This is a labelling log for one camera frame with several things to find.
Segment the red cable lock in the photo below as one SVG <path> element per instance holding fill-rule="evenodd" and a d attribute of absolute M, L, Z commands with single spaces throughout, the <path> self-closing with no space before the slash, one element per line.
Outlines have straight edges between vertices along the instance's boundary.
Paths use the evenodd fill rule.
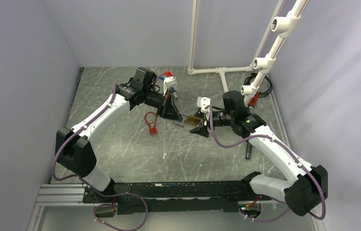
<path fill-rule="evenodd" d="M 151 136 L 157 135 L 156 123 L 157 123 L 157 115 L 155 112 L 147 112 L 144 115 L 144 121 L 149 128 L 149 134 Z"/>

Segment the blue cable lock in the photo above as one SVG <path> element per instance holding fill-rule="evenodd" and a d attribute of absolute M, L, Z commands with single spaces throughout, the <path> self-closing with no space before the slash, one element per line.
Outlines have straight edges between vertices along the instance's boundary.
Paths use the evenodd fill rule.
<path fill-rule="evenodd" d="M 179 95 L 176 91 L 171 91 L 171 94 L 173 96 L 174 99 L 178 100 L 179 99 Z"/>

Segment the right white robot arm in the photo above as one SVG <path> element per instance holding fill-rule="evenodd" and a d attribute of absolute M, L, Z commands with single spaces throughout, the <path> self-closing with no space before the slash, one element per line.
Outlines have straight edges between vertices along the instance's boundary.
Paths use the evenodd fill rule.
<path fill-rule="evenodd" d="M 281 180 L 254 171 L 242 179 L 243 197 L 252 200 L 258 195 L 265 195 L 285 203 L 298 216 L 310 214 L 315 219 L 324 219 L 328 198 L 326 168 L 312 165 L 286 146 L 267 123 L 250 110 L 240 92 L 224 93 L 223 103 L 223 108 L 217 108 L 210 98 L 198 97 L 196 116 L 200 122 L 190 133 L 203 137 L 212 135 L 223 148 L 249 143 L 265 154 L 285 177 Z M 217 138 L 216 127 L 230 127 L 242 140 L 223 144 Z"/>

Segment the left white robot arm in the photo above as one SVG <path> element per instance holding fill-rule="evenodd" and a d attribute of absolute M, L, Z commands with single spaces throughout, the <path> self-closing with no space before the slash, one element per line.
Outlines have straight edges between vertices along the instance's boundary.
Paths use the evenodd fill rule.
<path fill-rule="evenodd" d="M 82 182 L 96 190 L 102 201 L 110 201 L 115 194 L 115 182 L 99 167 L 94 147 L 99 138 L 121 117 L 136 106 L 144 104 L 156 108 L 156 116 L 181 122 L 183 120 L 175 103 L 174 93 L 178 82 L 170 72 L 161 77 L 150 69 L 139 67 L 134 77 L 126 83 L 113 86 L 113 92 L 91 115 L 72 128 L 62 127 L 56 133 L 55 157 L 51 167 L 54 180 L 56 164 L 72 172 Z"/>

